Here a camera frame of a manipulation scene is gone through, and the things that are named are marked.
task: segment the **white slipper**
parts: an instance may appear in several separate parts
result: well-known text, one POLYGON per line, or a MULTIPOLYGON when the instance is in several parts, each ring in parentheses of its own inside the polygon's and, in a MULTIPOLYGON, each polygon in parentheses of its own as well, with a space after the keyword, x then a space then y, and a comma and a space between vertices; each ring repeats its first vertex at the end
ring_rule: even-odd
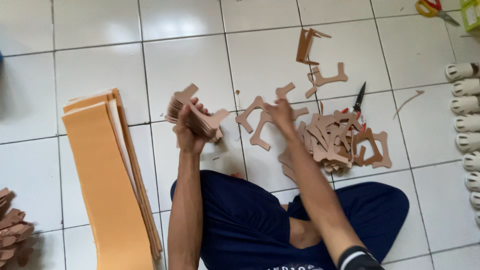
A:
POLYGON ((452 84, 452 93, 457 96, 480 95, 480 79, 464 79, 452 84))
POLYGON ((480 192, 480 172, 465 174, 465 185, 470 191, 480 192))
POLYGON ((480 132, 463 132, 456 136, 456 144, 465 152, 480 150, 480 132))
POLYGON ((454 98, 450 102, 450 108, 458 114, 480 112, 479 98, 476 96, 454 98))
POLYGON ((463 167, 469 171, 480 171, 480 152, 467 153, 462 159, 463 167))
POLYGON ((458 132, 480 131, 480 114, 457 116, 455 119, 455 129, 458 132))
POLYGON ((452 80, 476 77, 479 73, 478 65, 478 63, 451 63, 447 65, 446 74, 452 80))
POLYGON ((480 209, 480 192, 472 192, 470 201, 472 202, 473 207, 480 209))

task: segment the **green box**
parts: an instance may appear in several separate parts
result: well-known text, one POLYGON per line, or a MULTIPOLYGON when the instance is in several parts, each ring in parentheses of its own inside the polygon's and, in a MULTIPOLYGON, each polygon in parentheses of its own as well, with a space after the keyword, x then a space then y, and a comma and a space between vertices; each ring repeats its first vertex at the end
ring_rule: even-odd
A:
POLYGON ((460 1, 462 4, 462 19, 465 30, 480 29, 480 0, 460 1))

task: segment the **man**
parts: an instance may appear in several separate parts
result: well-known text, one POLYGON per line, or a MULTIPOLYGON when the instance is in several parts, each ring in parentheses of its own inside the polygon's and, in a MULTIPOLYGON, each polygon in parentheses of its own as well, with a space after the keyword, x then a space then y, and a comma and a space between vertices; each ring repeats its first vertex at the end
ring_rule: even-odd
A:
MULTIPOLYGON (((196 107, 203 105, 194 98, 196 107)), ((169 270, 380 270, 408 213, 397 188, 363 183, 332 190, 305 150, 286 99, 265 104, 288 143, 300 189, 288 206, 240 178, 200 171, 205 141, 179 114, 180 164, 168 232, 169 270)))

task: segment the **floor tile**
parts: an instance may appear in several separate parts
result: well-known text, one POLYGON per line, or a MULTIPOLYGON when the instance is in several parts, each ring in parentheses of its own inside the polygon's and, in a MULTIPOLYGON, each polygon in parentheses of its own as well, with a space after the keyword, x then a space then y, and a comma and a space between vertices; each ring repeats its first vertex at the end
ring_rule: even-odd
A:
MULTIPOLYGON (((323 100, 322 103, 324 105, 324 114, 333 114, 335 110, 349 108, 353 106, 356 99, 357 97, 355 96, 323 100)), ((396 112, 392 92, 388 91, 383 93, 366 94, 363 97, 361 112, 362 116, 367 121, 367 128, 371 128, 373 133, 378 134, 382 131, 387 132, 388 153, 392 161, 392 167, 390 169, 385 167, 378 167, 374 169, 371 165, 362 167, 353 165, 351 169, 345 170, 343 174, 334 173, 334 181, 409 168, 407 152, 405 150, 400 124, 398 119, 395 118, 392 120, 392 117, 396 112)), ((382 153, 382 144, 380 141, 375 142, 378 150, 382 153)), ((360 150, 361 146, 365 146, 367 148, 364 156, 365 159, 373 155, 373 149, 370 146, 370 142, 365 140, 359 143, 357 146, 358 150, 360 150)))
POLYGON ((380 182, 399 188, 407 195, 410 202, 410 210, 405 223, 383 263, 427 254, 429 252, 427 237, 410 170, 335 182, 335 188, 339 189, 363 182, 380 182))
POLYGON ((63 226, 71 228, 89 224, 77 168, 67 136, 59 137, 59 146, 63 226))
POLYGON ((369 0, 298 0, 303 25, 373 18, 369 0))
MULTIPOLYGON (((152 138, 149 125, 130 127, 133 147, 152 212, 159 212, 152 138)), ((65 228, 89 224, 82 189, 67 136, 60 136, 60 164, 65 228)))
POLYGON ((391 89, 374 20, 315 25, 312 28, 332 38, 316 37, 310 60, 320 63, 323 77, 337 76, 338 63, 343 62, 348 76, 346 82, 319 87, 318 99, 356 95, 365 81, 366 93, 391 89))
POLYGON ((455 58, 442 19, 413 15, 377 24, 393 89, 447 82, 445 66, 455 58))
MULTIPOLYGON (((442 0, 441 3, 445 11, 460 9, 458 0, 442 0)), ((372 7, 377 18, 418 14, 415 2, 409 0, 372 0, 372 7)))
POLYGON ((433 270, 430 255, 383 265, 385 270, 433 270))
POLYGON ((63 106, 72 98, 118 88, 129 125, 149 122, 141 44, 57 51, 57 110, 59 134, 63 106))
MULTIPOLYGON (((296 125, 298 125, 300 121, 310 123, 312 115, 318 113, 318 107, 315 102, 292 105, 293 109, 301 109, 304 107, 308 108, 309 114, 300 116, 295 121, 296 125)), ((253 110, 248 117, 248 122, 253 130, 257 128, 261 111, 261 109, 253 110)), ((260 138, 270 144, 271 147, 267 151, 258 145, 251 145, 250 138, 253 136, 254 131, 248 134, 243 127, 240 129, 248 181, 261 186, 268 192, 296 188, 297 185, 295 182, 283 174, 282 164, 278 161, 278 155, 283 153, 287 147, 287 143, 280 131, 272 123, 266 123, 263 127, 260 138)), ((331 182, 332 178, 330 174, 326 173, 324 169, 321 169, 321 171, 327 180, 331 182)))
POLYGON ((62 229, 58 139, 0 145, 2 186, 36 232, 62 229))
POLYGON ((465 173, 460 161, 413 169, 432 252, 480 242, 465 173))
MULTIPOLYGON (((160 241, 163 243, 160 213, 153 214, 157 225, 160 241)), ((65 259, 68 270, 94 270, 96 269, 96 247, 90 225, 65 229, 65 259)), ((165 257, 157 269, 165 270, 165 257)))
MULTIPOLYGON (((200 156, 200 169, 225 174, 241 172, 245 177, 245 164, 240 141, 236 113, 231 113, 220 125, 223 138, 218 145, 207 143, 200 156)), ((177 179, 180 149, 176 148, 174 124, 159 122, 152 124, 153 144, 160 197, 160 211, 171 209, 170 189, 177 179)))
POLYGON ((53 50, 51 1, 3 1, 0 48, 3 56, 53 50))
POLYGON ((222 1, 225 31, 300 26, 295 0, 222 1))
POLYGON ((0 115, 0 143, 57 134, 52 53, 3 59, 0 115))
POLYGON ((306 101, 312 87, 308 65, 295 61, 300 27, 227 34, 233 86, 239 90, 239 109, 246 109, 256 96, 264 102, 276 99, 275 89, 293 82, 289 102, 306 101))
POLYGON ((28 257, 27 265, 18 268, 16 263, 9 263, 4 267, 5 270, 65 270, 63 232, 61 230, 34 234, 26 241, 27 245, 31 245, 34 250, 28 257))
POLYGON ((148 201, 150 202, 150 208, 152 209, 152 213, 159 212, 150 125, 132 126, 129 129, 148 201))
POLYGON ((394 91, 397 107, 417 94, 424 94, 405 104, 399 112, 403 136, 412 167, 459 160, 462 153, 455 138, 455 113, 448 104, 453 98, 452 85, 443 84, 394 91))
POLYGON ((55 0, 55 48, 141 41, 136 0, 55 0))
POLYGON ((452 47, 456 62, 479 62, 480 61, 480 30, 465 31, 462 14, 460 11, 448 12, 460 26, 447 23, 448 35, 452 41, 452 47))
MULTIPOLYGON (((170 211, 161 212, 160 216, 162 218, 162 228, 163 228, 163 239, 165 239, 165 262, 168 266, 168 223, 170 222, 170 211)), ((206 270, 204 262, 200 258, 200 263, 198 265, 198 270, 206 270)))
POLYGON ((223 33, 218 0, 140 0, 144 40, 223 33))
POLYGON ((433 254, 435 270, 475 270, 480 265, 480 245, 449 250, 433 254))
POLYGON ((191 83, 209 111, 235 110, 224 35, 144 44, 152 121, 163 121, 174 92, 191 83))

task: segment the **red-handled scissors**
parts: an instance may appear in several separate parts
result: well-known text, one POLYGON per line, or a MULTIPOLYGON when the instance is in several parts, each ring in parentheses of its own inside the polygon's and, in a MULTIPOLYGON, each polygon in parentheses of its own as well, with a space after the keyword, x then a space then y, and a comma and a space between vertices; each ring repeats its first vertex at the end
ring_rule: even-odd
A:
POLYGON ((455 19, 442 10, 442 4, 440 3, 440 0, 435 0, 435 4, 428 0, 419 0, 415 4, 415 8, 417 8, 417 11, 425 17, 432 18, 438 16, 446 22, 449 22, 455 26, 460 26, 455 19), (424 11, 421 6, 426 8, 429 12, 424 11))
MULTIPOLYGON (((365 95, 365 87, 367 85, 367 82, 363 83, 363 86, 361 87, 360 89, 360 92, 357 96, 357 100, 355 101, 355 105, 353 105, 353 111, 357 112, 357 119, 360 117, 360 114, 361 114, 361 109, 360 109, 360 105, 361 105, 361 102, 363 101, 363 95, 365 95)), ((346 112, 349 112, 350 109, 349 108, 345 108, 343 109, 342 113, 346 113, 346 112)), ((365 121, 362 121, 362 129, 360 130, 360 132, 364 132, 365 131, 365 128, 367 127, 367 123, 365 121)))

